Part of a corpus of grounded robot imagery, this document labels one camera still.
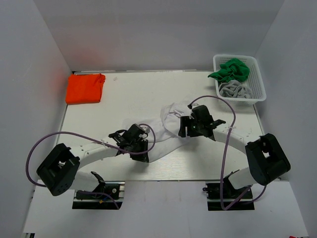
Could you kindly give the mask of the white t shirt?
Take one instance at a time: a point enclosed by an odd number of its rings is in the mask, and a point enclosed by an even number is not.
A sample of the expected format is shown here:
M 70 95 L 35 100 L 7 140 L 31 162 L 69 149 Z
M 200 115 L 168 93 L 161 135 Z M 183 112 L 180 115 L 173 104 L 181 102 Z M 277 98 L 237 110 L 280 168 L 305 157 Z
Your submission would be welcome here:
M 190 137 L 182 138 L 178 136 L 181 117 L 190 115 L 189 103 L 190 99 L 185 98 L 178 103 L 163 106 L 159 117 L 130 118 L 123 121 L 122 127 L 124 129 L 128 129 L 134 123 L 145 123 L 154 130 L 154 134 L 150 133 L 148 136 L 149 147 L 155 142 L 154 148 L 148 152 L 150 163 L 168 155 L 190 141 Z

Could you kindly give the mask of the grey t shirt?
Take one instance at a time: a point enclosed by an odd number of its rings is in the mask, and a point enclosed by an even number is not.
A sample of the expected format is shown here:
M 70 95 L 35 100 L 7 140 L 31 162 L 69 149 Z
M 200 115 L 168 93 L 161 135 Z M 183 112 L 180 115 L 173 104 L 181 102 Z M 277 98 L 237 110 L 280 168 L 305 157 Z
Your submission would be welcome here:
M 242 99 L 250 99 L 253 94 L 252 90 L 248 86 L 237 80 L 231 80 L 220 84 L 219 93 L 223 97 Z

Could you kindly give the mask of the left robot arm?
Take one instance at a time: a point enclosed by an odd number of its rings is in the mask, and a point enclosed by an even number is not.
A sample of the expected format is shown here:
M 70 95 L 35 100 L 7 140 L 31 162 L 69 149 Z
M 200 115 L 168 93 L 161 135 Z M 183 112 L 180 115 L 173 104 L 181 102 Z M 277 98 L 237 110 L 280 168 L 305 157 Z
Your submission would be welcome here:
M 133 160 L 149 162 L 149 133 L 149 127 L 133 124 L 129 129 L 118 130 L 108 135 L 116 145 L 94 139 L 90 139 L 89 144 L 75 147 L 60 143 L 50 151 L 36 173 L 53 196 L 73 189 L 99 198 L 104 194 L 105 180 L 98 173 L 83 172 L 81 168 L 123 154 L 129 154 Z

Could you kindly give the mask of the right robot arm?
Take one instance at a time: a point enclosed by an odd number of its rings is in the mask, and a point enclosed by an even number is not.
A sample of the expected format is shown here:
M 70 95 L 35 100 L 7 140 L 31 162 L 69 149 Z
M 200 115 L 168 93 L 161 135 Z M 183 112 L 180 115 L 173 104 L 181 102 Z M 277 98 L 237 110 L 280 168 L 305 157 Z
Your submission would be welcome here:
M 291 169 L 290 162 L 273 134 L 252 135 L 228 125 L 223 120 L 214 120 L 204 105 L 193 108 L 189 116 L 180 118 L 178 135 L 204 136 L 246 155 L 248 166 L 223 177 L 220 183 L 221 191 L 231 198 L 256 183 L 266 186 Z

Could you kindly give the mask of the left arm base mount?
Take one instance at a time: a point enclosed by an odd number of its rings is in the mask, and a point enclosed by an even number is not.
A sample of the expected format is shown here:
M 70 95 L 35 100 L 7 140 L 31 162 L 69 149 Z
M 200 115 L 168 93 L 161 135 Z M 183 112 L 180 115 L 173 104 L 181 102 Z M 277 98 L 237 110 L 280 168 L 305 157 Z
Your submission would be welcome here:
M 75 210 L 118 210 L 123 203 L 125 183 L 105 181 L 96 172 L 78 172 L 71 189 L 75 190 Z

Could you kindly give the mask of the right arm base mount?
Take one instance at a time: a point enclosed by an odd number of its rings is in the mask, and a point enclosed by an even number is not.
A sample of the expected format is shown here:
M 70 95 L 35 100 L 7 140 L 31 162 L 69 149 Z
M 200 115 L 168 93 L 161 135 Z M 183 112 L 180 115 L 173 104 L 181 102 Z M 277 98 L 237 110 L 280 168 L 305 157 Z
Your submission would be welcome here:
M 238 196 L 241 195 L 241 193 L 243 193 L 246 188 L 247 187 L 234 189 L 233 186 L 229 183 L 229 179 L 225 177 L 223 182 L 224 206 L 227 207 L 231 202 L 238 198 Z M 208 210 L 223 211 L 220 203 L 220 183 L 216 181 L 207 182 L 202 190 L 207 196 Z M 252 211 L 255 209 L 252 200 L 253 194 L 251 189 L 249 188 L 248 191 L 243 195 L 243 197 L 229 208 L 229 211 Z

